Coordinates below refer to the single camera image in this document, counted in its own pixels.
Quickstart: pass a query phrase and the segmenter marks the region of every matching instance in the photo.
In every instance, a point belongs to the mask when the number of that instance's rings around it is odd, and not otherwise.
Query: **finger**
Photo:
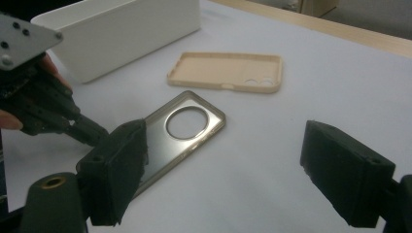
[[[55,76],[62,84],[70,89],[72,88],[70,84],[63,77],[61,77],[60,73],[58,73],[57,67],[54,65],[51,57],[47,53],[39,62],[39,66],[49,74]]]
[[[4,129],[22,129],[23,124],[15,116],[6,111],[0,110],[0,128]]]

